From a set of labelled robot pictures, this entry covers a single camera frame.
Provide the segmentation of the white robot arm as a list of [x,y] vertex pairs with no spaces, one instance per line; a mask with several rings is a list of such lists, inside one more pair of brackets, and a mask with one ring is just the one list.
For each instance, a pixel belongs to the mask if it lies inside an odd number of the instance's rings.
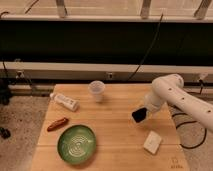
[[135,122],[146,120],[168,102],[213,132],[213,105],[188,94],[183,86],[184,80],[178,74],[155,78],[151,90],[144,96],[142,106],[132,113]]

